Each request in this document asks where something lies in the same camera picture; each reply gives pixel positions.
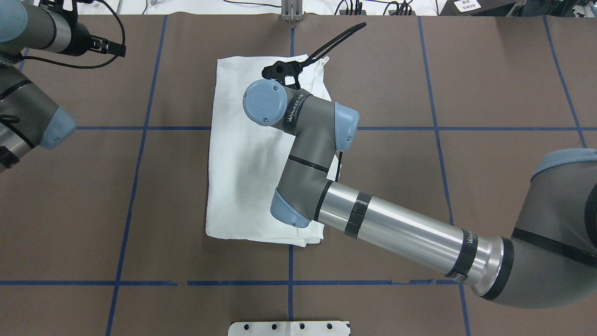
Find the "wire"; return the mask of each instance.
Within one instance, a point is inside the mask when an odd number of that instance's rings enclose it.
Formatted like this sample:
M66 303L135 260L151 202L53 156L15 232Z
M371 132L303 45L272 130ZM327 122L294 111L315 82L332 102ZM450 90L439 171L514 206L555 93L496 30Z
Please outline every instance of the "wire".
M110 5L108 5L106 3L106 1L104 0L96 0L97 2L102 3L104 6L106 6L108 8L108 10L110 10L110 12L112 13L112 15L114 15L114 17L116 18L116 21L118 21L118 25L120 25L120 30L122 31L122 46L124 47L124 43L125 43L125 34L124 34L124 26L122 25L122 21L120 21L120 18L118 17L118 15L116 15L116 12L114 12L114 10L112 9L112 7L110 7ZM66 64L66 63L62 63L62 62L56 62L55 60L48 60L48 59L43 59L41 57L35 57L35 56L23 56L21 57L22 60L38 60L41 62L45 62L45 63L50 63L50 64L54 64L54 65L60 65L60 66L65 66L67 68L72 68L72 69L98 69L98 68L102 68L112 62L114 62L114 60L116 60L118 58L118 55L114 55L114 57L112 57L111 59L109 59L107 62L104 62L102 64L99 65L72 65L72 64Z
M387 3L387 5L386 5L386 9L384 9L384 10L383 10L383 14L382 14L382 16L383 16L383 15L386 15L387 8L388 8L388 7L390 7L390 5L392 5L392 4L395 4L395 5L396 5L396 13L398 12L398 6L399 6L399 4L398 4L396 1L391 1L391 2L386 2L386 3Z
M342 43L345 39L349 38L352 34L356 33L358 30L364 28L367 25L367 22L358 23L342 33L338 36L327 42L326 44L322 45L321 48L317 49L314 53L312 53L306 60L301 62L302 67L307 67L320 59L322 59L327 53L329 53L333 48L337 45Z
M338 155L338 170L336 170L336 182L338 182L338 179L340 178L340 164L342 163L342 152L340 152L340 155Z
M348 11L348 2L346 2L346 0L340 0L340 3L338 4L338 7L336 7L336 11L334 12L334 15L338 14L338 10L340 9L342 2L344 2L346 4L346 11Z
M257 5L257 6L269 6L275 8L282 8L282 6L270 5L270 4L258 4L256 2L238 2L238 1L230 1L224 0L224 2L228 2L229 4L238 4L238 5Z

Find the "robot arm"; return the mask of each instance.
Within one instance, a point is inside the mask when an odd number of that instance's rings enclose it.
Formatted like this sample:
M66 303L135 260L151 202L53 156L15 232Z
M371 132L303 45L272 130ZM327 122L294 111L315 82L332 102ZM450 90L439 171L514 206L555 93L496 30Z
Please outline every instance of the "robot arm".
M274 80L251 84L247 116L296 136L272 215L311 220L435 269L474 293L514 307L557 307L597 289L597 151L547 155L510 239L481 237L326 179L336 151L354 140L356 111Z
M13 66L23 59L22 49L71 56L93 51L112 54L112 60L125 56L124 30L122 44L90 35L77 22L76 1L72 2L72 11L63 9L64 0L42 0L46 9L19 0L0 3L0 172L13 167L37 145L54 148L77 127L63 108Z

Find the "blue tape line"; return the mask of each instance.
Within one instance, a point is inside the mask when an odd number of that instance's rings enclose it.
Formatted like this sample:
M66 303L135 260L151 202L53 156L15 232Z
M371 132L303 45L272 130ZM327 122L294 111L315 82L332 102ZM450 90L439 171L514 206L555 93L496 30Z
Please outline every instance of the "blue tape line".
M78 130L148 130L148 131L209 131L211 126L79 126Z
M288 286L287 280L187 281L187 286Z
M439 126L440 131L576 131L575 127L459 127Z
M359 131L432 131L434 127L409 127L409 126L361 126L358 127Z
M0 286L114 286L107 280L0 280ZM121 281L120 286L177 286L171 281Z
M119 286L178 286L172 281L120 281Z
M288 320L294 320L294 246L288 245Z
M574 105L572 104L572 98L570 98L570 93L568 92L568 86L566 85L566 81L564 80L562 69L559 66L558 57L556 56L556 50L553 47L552 35L549 32L549 24L547 24L547 16L545 15L543 16L543 24L545 25L545 32L547 33L549 48L552 51L553 62L555 63L556 69L558 70L558 76L560 77L560 82L562 82L562 87L564 88L564 93L566 94L566 100L568 101L568 106L570 107L570 113L572 113L574 124L576 125L576 129L578 130L580 142L583 144L583 148L587 148L587 143L584 141L583 132L580 130L580 124L578 123L578 118L576 117L576 111L574 110Z
M211 126L79 126L78 130L199 130L209 131ZM438 126L440 131L541 131L541 132L576 132L576 127L485 127L485 126ZM597 131L597 127L581 127L583 131ZM435 127L426 126L361 126L359 131L434 131Z
M0 286L113 286L114 283L93 280L0 280Z
M418 31L419 35L421 36L421 47L423 49L423 62L425 64L425 75L427 76L427 89L429 90L429 100L431 102L431 113L433 115L433 126L435 127L435 141L438 146L438 154L439 154L439 165L442 170L442 181L444 183L444 194L446 198L446 202L448 204L448 212L450 213L450 225L454 225L454 217L452 215L452 204L450 202L450 191L448 190L448 179L445 173L445 164L444 164L444 154L442 152L441 146L441 139L439 137L439 125L438 125L438 118L435 113L435 102L433 100L433 90L431 88L431 76L429 75L429 64L427 62L427 50L425 49L425 38L423 37L423 22L420 16L417 16L418 19ZM470 326L469 326L469 312L466 308L466 299L464 297L464 287L463 285L458 286L460 290L460 302L462 305L462 314L464 319L464 327L466 330L466 336L470 336Z
M417 16L418 32L421 37L421 48L423 49L423 63L425 65L425 76L427 76L427 90L429 91L429 102L431 104L431 114L433 117L433 127L435 129L435 142L438 147L439 166L442 171L442 181L444 183L444 195L448 203L448 213L450 214L450 225L454 225L454 218L452 216L452 204L450 202L450 192L448 190L448 179L446 178L446 170L444 165L444 153L442 152L441 139L439 137L438 116L435 113L435 101L433 99L433 90L431 88L431 76L429 74L429 64L427 62L427 50L425 49L425 38L423 37L423 22L421 17Z
M23 57L28 56L29 55L29 48L25 49L25 52L23 53ZM23 67L25 67L25 61L26 60L22 60L21 64L19 65L19 71L23 72Z
M462 303L462 315L464 317L464 330L466 331L466 336L470 336L469 311L466 308L466 297L464 296L464 285L459 283L458 289L460 290L460 302Z
M139 182L139 169L141 167L141 159L143 158L143 150L145 148L145 139L147 137L147 126L149 124L149 117L151 115L151 107L153 103L153 94L155 92L155 83L158 79L159 61L162 56L162 47L164 45L164 35L166 33L166 24L168 22L168 16L164 16L164 22L162 24L162 35L159 39L158 55L155 60L155 67L153 70L153 79L151 84L151 90L149 92L149 101L147 103L147 113L145 115L145 123L143 124L143 134L141 135L141 145L139 146L139 156L137 157L137 166L135 168L135 177L133 179L133 187L131 189L131 198L128 203L127 222L124 227L124 235L122 236L122 246L120 249L120 258L118 260L118 269L116 271L116 282L114 284L114 292L112 294L112 304L110 305L110 315L108 316L108 323L106 327L106 336L110 336L112 332L112 324L114 321L114 312L116 311L116 301L118 300L118 289L120 286L120 279L122 276L122 266L124 264L124 255L127 250L128 233L131 226L131 218L133 217L133 203L135 202L135 196L137 194L137 184Z
M407 283L391 280L232 280L232 281L187 281L187 286L416 286L433 285L444 280L410 280Z
M294 56L294 28L290 29L290 57Z
M137 131L137 130L144 130L143 126L78 126L76 128L77 130L83 130L83 131L102 131L102 130L108 130L108 131L121 131L121 130L126 130L126 131Z
M391 280L295 280L294 284L296 286L412 286L432 285L433 279L410 280L407 283Z
M453 280L435 280L436 285L460 285L460 283Z
M290 57L294 56L294 28L290 29ZM288 320L294 320L294 246L288 245Z

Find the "blue joint cap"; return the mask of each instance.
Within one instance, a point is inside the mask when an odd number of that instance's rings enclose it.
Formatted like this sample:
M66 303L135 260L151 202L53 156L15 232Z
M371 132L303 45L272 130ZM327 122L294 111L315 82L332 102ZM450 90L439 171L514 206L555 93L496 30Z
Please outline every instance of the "blue joint cap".
M336 127L336 150L346 152L352 146L352 141L359 127L361 116L352 108L338 103L334 105L334 126Z
M0 5L0 42L12 41L27 28L29 17L20 0L2 0Z
M76 127L76 121L62 107L58 107L39 145L45 149L53 149L68 138Z
M275 219L293 227L306 228L311 222L310 219L303 217L290 204L286 203L282 196L280 196L278 189L273 193L272 206L269 208L269 211Z
M551 167L582 161L597 161L597 150L590 148L571 148L551 152L543 157L541 163L539 163L539 168L537 168L533 177Z
M249 119L261 126L271 126L280 121L287 105L286 90L275 80L253 82L242 98L242 107Z

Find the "folded white cloth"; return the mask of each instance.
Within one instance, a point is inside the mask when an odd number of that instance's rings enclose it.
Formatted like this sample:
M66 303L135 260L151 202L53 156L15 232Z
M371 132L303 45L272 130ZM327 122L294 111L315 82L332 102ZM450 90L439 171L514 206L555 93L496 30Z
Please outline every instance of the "folded white cloth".
M269 212L272 197L294 136L252 122L242 109L247 87L261 79L261 70L278 60L297 57L230 57L218 60L216 93L211 120L207 223L205 232L222 239L247 239L305 247L323 239L324 226L312 221L307 228L279 222ZM324 86L328 58L306 67L298 80L314 96L330 100ZM328 178L334 179L334 157Z

